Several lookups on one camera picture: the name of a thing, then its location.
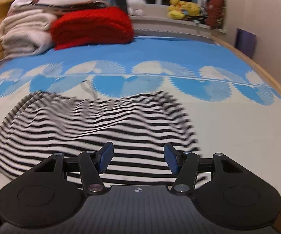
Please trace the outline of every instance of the red blanket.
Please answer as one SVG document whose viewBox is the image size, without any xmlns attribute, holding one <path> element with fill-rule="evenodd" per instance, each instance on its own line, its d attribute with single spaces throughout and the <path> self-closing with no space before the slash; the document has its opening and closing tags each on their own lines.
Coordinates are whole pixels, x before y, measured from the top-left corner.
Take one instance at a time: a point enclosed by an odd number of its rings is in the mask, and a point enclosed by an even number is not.
<svg viewBox="0 0 281 234">
<path fill-rule="evenodd" d="M 131 21 L 118 7 L 70 12 L 51 29 L 55 50 L 85 44 L 130 42 L 134 33 Z"/>
</svg>

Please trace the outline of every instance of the bed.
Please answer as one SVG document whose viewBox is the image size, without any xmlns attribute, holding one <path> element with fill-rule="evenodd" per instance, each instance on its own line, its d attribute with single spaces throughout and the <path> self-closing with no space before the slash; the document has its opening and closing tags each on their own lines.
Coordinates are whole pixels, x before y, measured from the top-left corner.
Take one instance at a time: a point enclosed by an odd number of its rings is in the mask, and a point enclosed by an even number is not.
<svg viewBox="0 0 281 234">
<path fill-rule="evenodd" d="M 9 4 L 0 3 L 0 21 Z M 80 99 L 166 91 L 188 114 L 203 157 L 222 152 L 281 195 L 280 84 L 216 37 L 150 29 L 135 34 L 130 44 L 49 50 L 1 61 L 0 125 L 35 91 Z M 8 171 L 0 169 L 0 189 L 13 178 L 11 171 L 11 165 Z"/>
</svg>

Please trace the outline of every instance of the white stuffed toy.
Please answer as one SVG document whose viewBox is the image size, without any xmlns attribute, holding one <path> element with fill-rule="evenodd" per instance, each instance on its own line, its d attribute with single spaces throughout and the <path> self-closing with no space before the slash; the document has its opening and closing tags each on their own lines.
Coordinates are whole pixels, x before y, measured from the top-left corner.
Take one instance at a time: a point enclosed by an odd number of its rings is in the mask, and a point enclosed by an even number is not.
<svg viewBox="0 0 281 234">
<path fill-rule="evenodd" d="M 146 0 L 126 0 L 127 11 L 130 16 L 143 16 L 143 8 L 146 6 Z"/>
</svg>

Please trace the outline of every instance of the blue bedsheet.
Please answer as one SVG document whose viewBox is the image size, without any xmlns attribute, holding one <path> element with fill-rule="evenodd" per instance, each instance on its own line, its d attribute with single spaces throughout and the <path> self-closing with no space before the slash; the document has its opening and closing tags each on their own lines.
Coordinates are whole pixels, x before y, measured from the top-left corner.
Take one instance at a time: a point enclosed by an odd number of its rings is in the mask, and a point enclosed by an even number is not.
<svg viewBox="0 0 281 234">
<path fill-rule="evenodd" d="M 158 90 L 167 79 L 192 97 L 223 101 L 232 88 L 262 105 L 280 96 L 223 46 L 194 40 L 136 37 L 130 44 L 88 45 L 22 57 L 0 68 L 0 98 L 29 83 L 29 91 L 64 93 L 93 75 L 109 97 Z"/>
</svg>

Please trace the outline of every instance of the wall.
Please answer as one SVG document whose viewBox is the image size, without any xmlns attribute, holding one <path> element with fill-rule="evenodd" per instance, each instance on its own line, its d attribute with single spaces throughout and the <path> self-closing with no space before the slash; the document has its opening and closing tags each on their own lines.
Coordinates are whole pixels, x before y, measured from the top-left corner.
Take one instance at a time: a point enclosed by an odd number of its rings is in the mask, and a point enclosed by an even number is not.
<svg viewBox="0 0 281 234">
<path fill-rule="evenodd" d="M 281 84 L 281 0 L 227 0 L 227 35 L 234 45 L 237 28 L 257 36 L 254 60 Z"/>
</svg>

